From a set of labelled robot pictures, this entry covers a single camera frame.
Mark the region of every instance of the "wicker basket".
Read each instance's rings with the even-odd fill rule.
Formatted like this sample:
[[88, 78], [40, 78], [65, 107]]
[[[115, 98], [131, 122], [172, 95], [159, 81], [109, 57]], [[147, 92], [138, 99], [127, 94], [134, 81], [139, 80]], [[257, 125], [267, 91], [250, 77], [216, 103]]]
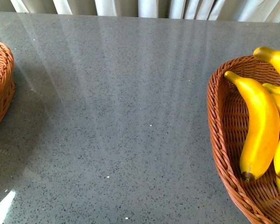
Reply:
[[14, 57], [10, 49], [0, 42], [0, 122], [14, 95]]
[[224, 78], [226, 71], [280, 86], [280, 76], [269, 64], [244, 56], [222, 64], [207, 89], [210, 139], [217, 171], [235, 205], [256, 224], [280, 223], [280, 192], [273, 164], [254, 182], [241, 178], [239, 158], [248, 132], [249, 115], [237, 88]]

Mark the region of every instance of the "curtain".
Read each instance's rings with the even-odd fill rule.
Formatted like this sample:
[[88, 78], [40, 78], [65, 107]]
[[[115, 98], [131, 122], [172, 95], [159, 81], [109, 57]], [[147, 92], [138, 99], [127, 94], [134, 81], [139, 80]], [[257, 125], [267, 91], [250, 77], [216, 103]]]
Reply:
[[280, 22], [280, 0], [0, 0], [0, 11]]

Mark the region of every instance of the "countertop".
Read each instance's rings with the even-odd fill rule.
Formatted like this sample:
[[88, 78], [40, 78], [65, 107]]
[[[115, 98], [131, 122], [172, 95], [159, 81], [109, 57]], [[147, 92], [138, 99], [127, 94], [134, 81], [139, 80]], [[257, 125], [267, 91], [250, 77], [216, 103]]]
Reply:
[[0, 41], [4, 223], [249, 223], [215, 168], [206, 88], [280, 49], [280, 24], [0, 13]]

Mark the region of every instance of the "brown wicker basket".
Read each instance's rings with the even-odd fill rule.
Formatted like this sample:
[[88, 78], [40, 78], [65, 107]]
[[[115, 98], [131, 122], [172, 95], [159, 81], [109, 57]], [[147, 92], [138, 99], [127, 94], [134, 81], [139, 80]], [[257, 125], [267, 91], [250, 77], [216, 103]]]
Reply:
[[217, 171], [236, 206], [251, 223], [280, 223], [280, 192], [274, 168], [254, 182], [241, 178], [239, 158], [248, 132], [249, 115], [237, 88], [224, 78], [226, 71], [280, 86], [280, 76], [269, 64], [244, 56], [222, 64], [207, 89], [210, 139]]
[[0, 42], [0, 122], [14, 95], [14, 57], [10, 49]]

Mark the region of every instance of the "gray countertop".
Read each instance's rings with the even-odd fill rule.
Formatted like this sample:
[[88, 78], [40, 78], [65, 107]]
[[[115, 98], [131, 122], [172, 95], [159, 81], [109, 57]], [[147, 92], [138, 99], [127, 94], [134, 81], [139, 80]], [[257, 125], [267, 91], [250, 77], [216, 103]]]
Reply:
[[0, 41], [6, 224], [249, 223], [215, 168], [206, 88], [225, 61], [280, 49], [280, 24], [0, 13]]

